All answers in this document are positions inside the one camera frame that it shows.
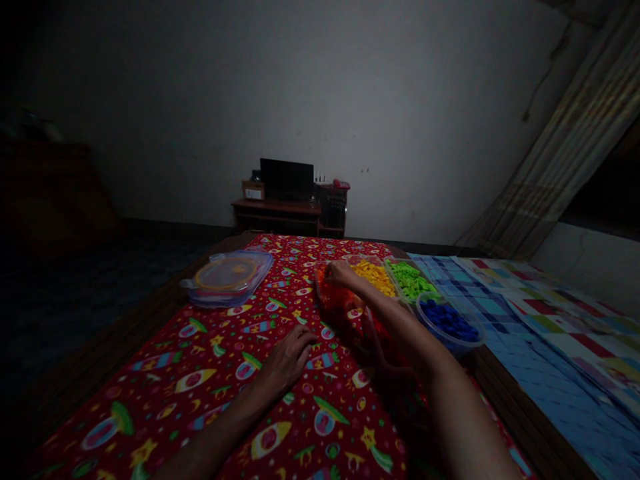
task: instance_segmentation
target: dark floor mat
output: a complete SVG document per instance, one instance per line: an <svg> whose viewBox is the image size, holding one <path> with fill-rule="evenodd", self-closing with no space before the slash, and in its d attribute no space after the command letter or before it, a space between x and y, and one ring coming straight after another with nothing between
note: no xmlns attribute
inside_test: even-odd
<svg viewBox="0 0 640 480"><path fill-rule="evenodd" d="M128 238L3 278L2 400L16 398L211 246Z"/></svg>

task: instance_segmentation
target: curtain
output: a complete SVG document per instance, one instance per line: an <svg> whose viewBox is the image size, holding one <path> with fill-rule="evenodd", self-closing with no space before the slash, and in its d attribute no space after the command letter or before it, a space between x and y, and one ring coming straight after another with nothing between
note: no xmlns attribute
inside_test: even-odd
<svg viewBox="0 0 640 480"><path fill-rule="evenodd" d="M640 2L615 10L551 120L486 214L478 246L530 259L640 111Z"/></svg>

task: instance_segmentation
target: white wall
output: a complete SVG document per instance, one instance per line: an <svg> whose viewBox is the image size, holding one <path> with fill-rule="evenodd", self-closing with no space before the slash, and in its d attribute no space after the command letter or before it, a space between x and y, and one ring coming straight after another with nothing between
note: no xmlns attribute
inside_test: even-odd
<svg viewBox="0 0 640 480"><path fill-rule="evenodd" d="M347 234L450 244L584 58L533 0L69 2L12 92L95 149L127 217L232 225L259 158L351 183Z"/></svg>
<svg viewBox="0 0 640 480"><path fill-rule="evenodd" d="M531 263L640 319L640 242L558 223Z"/></svg>

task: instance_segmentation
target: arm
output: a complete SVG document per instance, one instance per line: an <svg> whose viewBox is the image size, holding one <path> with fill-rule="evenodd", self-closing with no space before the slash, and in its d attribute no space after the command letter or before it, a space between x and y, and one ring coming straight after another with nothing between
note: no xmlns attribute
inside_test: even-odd
<svg viewBox="0 0 640 480"><path fill-rule="evenodd" d="M332 262L334 280L371 308L426 388L433 422L454 478L519 479L498 429L452 354L398 302L384 296L345 262Z"/></svg>
<svg viewBox="0 0 640 480"><path fill-rule="evenodd" d="M153 480L205 480L227 460L236 444L271 404L300 378L318 338L297 325L278 343L252 384L210 425L158 470Z"/></svg>

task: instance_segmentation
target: floor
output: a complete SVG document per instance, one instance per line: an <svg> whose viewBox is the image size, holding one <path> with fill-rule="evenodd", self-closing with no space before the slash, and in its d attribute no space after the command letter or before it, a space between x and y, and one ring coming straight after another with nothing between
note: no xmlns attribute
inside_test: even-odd
<svg viewBox="0 0 640 480"><path fill-rule="evenodd" d="M0 299L9 320L0 381L11 385L2 390L0 402L16 399L26 385L233 232L226 227L125 222L129 238L0 279ZM482 256L475 249L386 243L422 255Z"/></svg>

